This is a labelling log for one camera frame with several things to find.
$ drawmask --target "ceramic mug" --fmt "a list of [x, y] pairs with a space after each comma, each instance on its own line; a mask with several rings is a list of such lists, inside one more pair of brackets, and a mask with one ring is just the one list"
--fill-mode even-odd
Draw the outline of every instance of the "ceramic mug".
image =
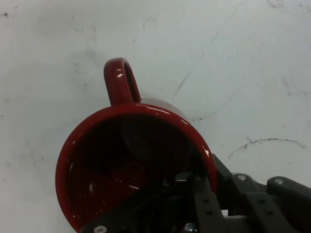
[[78, 232], [153, 180], [189, 170], [195, 156], [216, 192], [212, 153], [182, 113], [166, 102], [141, 99], [123, 58], [105, 64], [104, 79], [111, 106], [73, 130], [57, 162], [56, 193], [71, 226]]

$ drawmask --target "metal bolt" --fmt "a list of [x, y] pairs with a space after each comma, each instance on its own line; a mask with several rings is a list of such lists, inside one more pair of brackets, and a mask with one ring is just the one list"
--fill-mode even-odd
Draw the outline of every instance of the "metal bolt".
[[284, 181], [282, 179], [280, 179], [280, 178], [276, 178], [274, 180], [274, 182], [277, 183], [277, 184], [283, 184], [284, 183]]
[[237, 177], [238, 177], [238, 179], [240, 181], [245, 181], [246, 180], [246, 176], [244, 176], [244, 175], [238, 175]]
[[183, 229], [185, 232], [190, 233], [190, 232], [197, 232], [196, 226], [194, 223], [189, 222], [184, 226]]
[[106, 233], [107, 227], [105, 226], [97, 226], [94, 228], [94, 233]]

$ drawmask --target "mug handle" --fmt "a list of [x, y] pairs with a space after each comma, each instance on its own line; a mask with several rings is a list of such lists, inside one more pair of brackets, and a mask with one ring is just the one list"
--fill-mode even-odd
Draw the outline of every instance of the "mug handle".
[[107, 61], [104, 79], [111, 105], [140, 102], [134, 74], [126, 59], [114, 58]]

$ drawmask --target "white surface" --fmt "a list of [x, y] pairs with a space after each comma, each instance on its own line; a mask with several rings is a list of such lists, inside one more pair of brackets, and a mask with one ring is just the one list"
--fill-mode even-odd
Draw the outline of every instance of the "white surface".
[[0, 232], [73, 232], [57, 157], [109, 106], [103, 65], [118, 56], [233, 172], [311, 186], [311, 2], [2, 0], [0, 13]]

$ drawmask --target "mug rim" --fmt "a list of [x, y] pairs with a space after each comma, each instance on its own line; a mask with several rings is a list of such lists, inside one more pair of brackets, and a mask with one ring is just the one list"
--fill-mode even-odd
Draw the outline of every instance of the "mug rim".
[[69, 194], [66, 189], [66, 179], [64, 179], [67, 176], [67, 171], [70, 166], [69, 159], [72, 156], [72, 152], [85, 133], [111, 118], [131, 114], [156, 117], [169, 123], [185, 135], [194, 144], [201, 155], [203, 163], [207, 169], [211, 188], [214, 192], [217, 191], [217, 169], [213, 155], [204, 138], [187, 120], [172, 111], [146, 103], [118, 104], [103, 108], [88, 116], [70, 133], [63, 144], [57, 160], [55, 174], [56, 195], [67, 221], [77, 232], [80, 231], [83, 226], [80, 226], [73, 216], [72, 208], [69, 204]]

